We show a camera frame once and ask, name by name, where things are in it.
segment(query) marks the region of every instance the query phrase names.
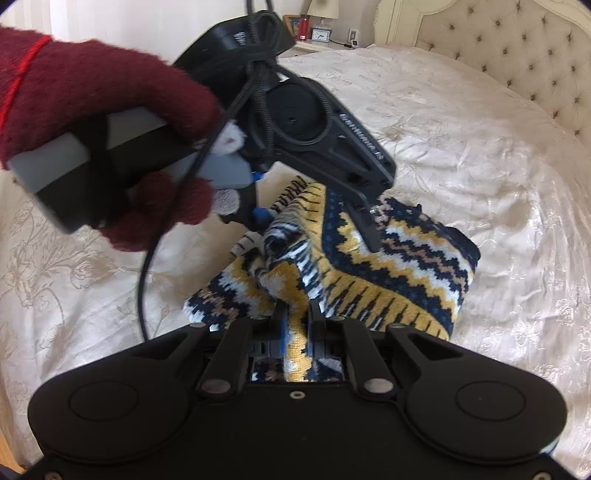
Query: black circular pad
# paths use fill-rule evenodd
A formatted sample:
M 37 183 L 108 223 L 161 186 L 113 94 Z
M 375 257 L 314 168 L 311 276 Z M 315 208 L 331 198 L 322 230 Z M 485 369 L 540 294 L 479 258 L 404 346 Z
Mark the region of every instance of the black circular pad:
M 45 452 L 91 463 L 148 453 L 183 424 L 189 401 L 162 362 L 104 360 L 42 385 L 29 405 L 29 424 Z
M 536 375 L 472 355 L 427 365 L 408 393 L 408 418 L 454 456 L 524 461 L 552 445 L 564 429 L 564 399 Z
M 326 115 L 316 96 L 289 80 L 273 88 L 267 102 L 276 126 L 297 140 L 312 140 L 326 126 Z
M 129 415 L 138 403 L 133 387 L 104 380 L 80 387 L 70 398 L 70 408 L 79 417 L 92 421 L 116 420 Z
M 488 421 L 510 420 L 525 408 L 523 394 L 501 382 L 468 384 L 457 393 L 456 401 L 464 413 Z

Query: electrical outlet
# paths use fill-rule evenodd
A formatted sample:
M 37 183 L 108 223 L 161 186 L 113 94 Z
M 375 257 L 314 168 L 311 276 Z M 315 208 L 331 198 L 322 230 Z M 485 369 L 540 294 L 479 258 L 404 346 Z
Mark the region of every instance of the electrical outlet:
M 359 47 L 359 30 L 357 28 L 349 29 L 347 43 L 352 47 Z

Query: black mount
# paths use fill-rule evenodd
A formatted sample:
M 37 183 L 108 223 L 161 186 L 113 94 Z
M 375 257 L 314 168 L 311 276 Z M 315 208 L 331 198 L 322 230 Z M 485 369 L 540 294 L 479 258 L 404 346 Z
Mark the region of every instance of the black mount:
M 413 328 L 371 332 L 308 319 L 309 354 L 340 358 L 343 382 L 252 383 L 259 356 L 281 356 L 287 306 L 205 324 L 59 375 L 31 399 L 45 458 L 22 478 L 573 479 L 548 452 L 566 422 L 545 380 Z M 289 471 L 285 471 L 288 455 Z
M 211 88 L 228 107 L 246 82 L 248 62 L 274 63 L 279 54 L 294 45 L 273 12 L 258 12 L 256 22 L 261 38 L 272 37 L 268 32 L 273 31 L 273 26 L 280 29 L 275 44 L 249 44 L 247 17 L 235 18 L 210 29 L 179 57 L 175 66 Z M 249 101 L 236 117 L 246 134 L 241 154 L 254 170 L 265 172 L 280 161 L 338 192 L 368 249 L 379 251 L 381 240 L 371 210 L 382 192 L 394 184 L 396 166 L 392 158 L 318 82 L 306 78 L 281 80 L 277 72 L 269 72 L 264 83 L 262 95 L 274 125 L 274 148 L 267 151 L 265 130 L 255 103 Z M 326 135 L 314 142 L 327 124 L 330 127 Z M 222 220 L 261 232 L 265 226 L 257 225 L 252 215 L 258 206 L 256 188 L 247 187 L 240 194 L 240 210 L 222 216 Z

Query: nightstand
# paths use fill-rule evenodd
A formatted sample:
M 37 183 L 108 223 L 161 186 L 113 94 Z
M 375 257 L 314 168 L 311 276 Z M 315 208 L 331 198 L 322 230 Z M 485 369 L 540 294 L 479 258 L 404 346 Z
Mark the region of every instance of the nightstand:
M 330 51 L 330 50 L 353 50 L 352 48 L 339 45 L 334 42 L 323 42 L 323 41 L 298 41 L 295 43 L 295 47 L 290 48 L 286 52 L 279 55 L 281 59 L 287 59 L 289 57 L 298 57 L 299 55 L 308 55 L 308 53 L 317 53 L 319 51 Z

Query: alarm clock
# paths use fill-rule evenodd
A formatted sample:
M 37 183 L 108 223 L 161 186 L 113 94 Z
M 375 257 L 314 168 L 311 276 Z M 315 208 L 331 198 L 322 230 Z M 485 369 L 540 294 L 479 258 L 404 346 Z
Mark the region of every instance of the alarm clock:
M 330 41 L 330 34 L 332 30 L 326 28 L 312 28 L 312 40 L 323 41 L 328 43 Z

